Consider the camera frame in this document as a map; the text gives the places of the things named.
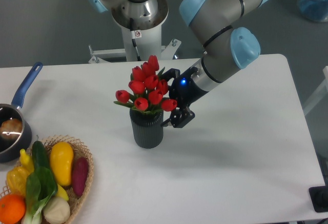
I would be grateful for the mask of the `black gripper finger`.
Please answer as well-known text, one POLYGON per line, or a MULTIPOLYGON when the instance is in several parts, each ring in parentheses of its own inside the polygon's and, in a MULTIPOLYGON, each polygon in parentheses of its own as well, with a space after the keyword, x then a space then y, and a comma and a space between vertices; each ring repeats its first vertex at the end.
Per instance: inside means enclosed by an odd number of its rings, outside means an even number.
POLYGON ((174 69, 171 68, 168 71, 166 71, 165 73, 163 73, 160 77, 160 79, 164 79, 166 81, 169 81, 171 79, 176 79, 179 77, 179 69, 174 69))
POLYGON ((190 110, 189 106, 174 109, 170 117, 161 123, 162 127, 172 126, 174 128, 183 128, 193 118, 195 113, 190 110))

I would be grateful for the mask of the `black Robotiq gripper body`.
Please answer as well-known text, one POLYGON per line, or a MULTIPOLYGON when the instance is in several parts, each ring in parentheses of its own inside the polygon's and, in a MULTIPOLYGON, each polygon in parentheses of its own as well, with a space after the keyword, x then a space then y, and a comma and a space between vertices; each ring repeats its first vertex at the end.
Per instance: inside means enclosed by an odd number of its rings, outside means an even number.
POLYGON ((169 87, 169 97, 177 101, 179 108, 190 106, 207 94, 207 91, 198 87, 192 79, 192 75, 196 73, 196 67, 190 67, 182 74, 179 71, 179 77, 174 79, 169 87))

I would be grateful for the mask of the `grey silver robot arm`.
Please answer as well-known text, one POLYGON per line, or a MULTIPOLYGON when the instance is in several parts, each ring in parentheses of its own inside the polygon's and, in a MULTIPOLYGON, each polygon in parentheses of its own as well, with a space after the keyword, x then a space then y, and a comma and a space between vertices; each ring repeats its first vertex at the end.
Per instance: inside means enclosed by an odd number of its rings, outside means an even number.
MULTIPOLYGON (((166 0, 88 0, 98 11, 110 11, 121 27, 128 61, 161 54, 161 26, 168 16, 166 0)), ((232 23, 268 0, 183 0, 179 13, 202 44, 205 54, 185 72, 168 70, 170 98, 177 109, 163 123, 182 128, 194 118, 190 105, 260 55, 256 37, 232 23)))

